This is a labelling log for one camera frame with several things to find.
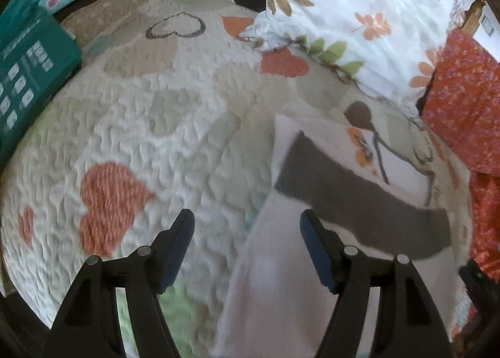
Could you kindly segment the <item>teal printed box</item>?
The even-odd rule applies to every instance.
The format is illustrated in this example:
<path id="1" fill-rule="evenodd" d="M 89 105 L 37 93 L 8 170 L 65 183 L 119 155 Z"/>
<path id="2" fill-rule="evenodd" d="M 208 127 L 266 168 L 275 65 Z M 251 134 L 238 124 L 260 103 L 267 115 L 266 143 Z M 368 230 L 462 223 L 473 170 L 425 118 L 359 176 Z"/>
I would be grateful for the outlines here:
<path id="1" fill-rule="evenodd" d="M 1 14 L 1 167 L 48 101 L 81 67 L 75 39 L 36 0 Z"/>

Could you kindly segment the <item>white grey-trimmed floral cardigan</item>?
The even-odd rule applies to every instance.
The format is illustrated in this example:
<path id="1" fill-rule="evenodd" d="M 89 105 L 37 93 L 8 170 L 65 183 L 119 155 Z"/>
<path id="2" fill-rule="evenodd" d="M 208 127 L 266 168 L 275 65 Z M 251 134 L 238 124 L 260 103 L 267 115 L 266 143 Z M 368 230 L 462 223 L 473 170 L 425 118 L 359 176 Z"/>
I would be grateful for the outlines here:
<path id="1" fill-rule="evenodd" d="M 319 281 L 302 238 L 306 209 L 369 256 L 408 256 L 450 321 L 456 264 L 448 215 L 431 203 L 432 172 L 370 130 L 280 114 L 271 173 L 272 189 L 231 275 L 212 356 L 317 351 L 337 299 Z"/>

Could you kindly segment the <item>quilted heart-pattern bedspread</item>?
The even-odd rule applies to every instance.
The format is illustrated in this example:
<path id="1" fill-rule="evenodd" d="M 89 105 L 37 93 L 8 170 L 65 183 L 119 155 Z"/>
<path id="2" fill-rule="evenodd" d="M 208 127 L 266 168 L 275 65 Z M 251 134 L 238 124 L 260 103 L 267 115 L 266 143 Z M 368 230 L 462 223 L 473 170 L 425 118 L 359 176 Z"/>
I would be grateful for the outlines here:
<path id="1" fill-rule="evenodd" d="M 99 0 L 66 25 L 81 70 L 49 102 L 2 174 L 2 253 L 16 293 L 52 328 L 90 256 L 126 257 L 179 212 L 195 231 L 158 297 L 183 357 L 214 357 L 231 275 L 272 189 L 275 117 L 370 130 L 432 172 L 456 264 L 447 331 L 469 311 L 458 265 L 470 245 L 469 173 L 408 113 L 304 52 L 238 37 L 254 13 L 232 0 Z"/>

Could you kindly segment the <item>white floral pillow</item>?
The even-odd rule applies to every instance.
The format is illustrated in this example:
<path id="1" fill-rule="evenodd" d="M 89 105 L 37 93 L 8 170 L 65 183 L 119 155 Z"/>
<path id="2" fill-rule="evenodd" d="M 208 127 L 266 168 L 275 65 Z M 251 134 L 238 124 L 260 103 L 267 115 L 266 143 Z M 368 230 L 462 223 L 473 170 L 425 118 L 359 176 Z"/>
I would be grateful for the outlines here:
<path id="1" fill-rule="evenodd" d="M 367 95 L 415 113 L 463 0 L 266 0 L 243 36 L 263 51 L 297 44 Z"/>

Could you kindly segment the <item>orange floral fabric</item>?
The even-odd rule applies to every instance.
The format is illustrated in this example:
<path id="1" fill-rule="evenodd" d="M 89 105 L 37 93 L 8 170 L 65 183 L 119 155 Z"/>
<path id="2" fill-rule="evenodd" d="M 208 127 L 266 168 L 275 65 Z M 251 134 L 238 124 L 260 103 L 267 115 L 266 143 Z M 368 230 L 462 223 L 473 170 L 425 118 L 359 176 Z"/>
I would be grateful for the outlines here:
<path id="1" fill-rule="evenodd" d="M 470 170 L 470 255 L 499 279 L 499 61 L 461 30 L 448 35 L 422 118 Z"/>

